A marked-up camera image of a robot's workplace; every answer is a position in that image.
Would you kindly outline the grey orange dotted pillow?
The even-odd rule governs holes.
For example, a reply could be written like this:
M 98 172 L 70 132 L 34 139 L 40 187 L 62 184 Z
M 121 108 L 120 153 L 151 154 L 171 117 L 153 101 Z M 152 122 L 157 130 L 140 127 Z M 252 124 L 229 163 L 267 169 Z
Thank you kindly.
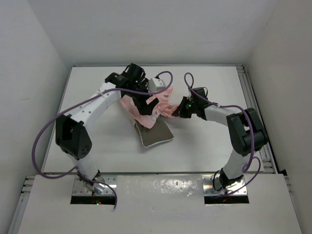
M 144 127 L 138 121 L 135 121 L 135 128 L 140 137 L 141 144 L 145 148 L 171 141 L 174 138 L 173 133 L 161 118 L 156 120 L 151 129 Z

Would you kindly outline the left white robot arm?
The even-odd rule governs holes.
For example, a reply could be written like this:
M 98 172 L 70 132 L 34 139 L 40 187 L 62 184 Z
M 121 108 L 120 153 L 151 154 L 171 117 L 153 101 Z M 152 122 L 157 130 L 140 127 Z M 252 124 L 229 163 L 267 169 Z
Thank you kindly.
M 155 98 L 151 103 L 146 101 L 163 91 L 166 85 L 159 77 L 148 79 L 145 75 L 144 69 L 133 63 L 121 74 L 111 73 L 90 99 L 77 106 L 75 114 L 65 111 L 56 119 L 56 145 L 70 157 L 79 179 L 93 193 L 101 194 L 107 186 L 89 156 L 92 141 L 88 131 L 112 104 L 124 96 L 133 99 L 141 115 L 151 116 L 159 99 Z

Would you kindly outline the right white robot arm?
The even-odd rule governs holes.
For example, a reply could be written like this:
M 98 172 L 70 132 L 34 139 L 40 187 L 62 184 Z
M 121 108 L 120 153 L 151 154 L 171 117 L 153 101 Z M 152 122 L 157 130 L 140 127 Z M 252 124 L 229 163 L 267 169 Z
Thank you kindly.
M 219 190 L 239 181 L 249 169 L 255 152 L 260 151 L 269 141 L 267 131 L 254 108 L 243 109 L 236 105 L 222 106 L 210 102 L 203 87 L 195 88 L 188 97 L 183 97 L 172 115 L 180 118 L 197 115 L 203 120 L 228 128 L 233 150 L 228 162 L 219 171 Z

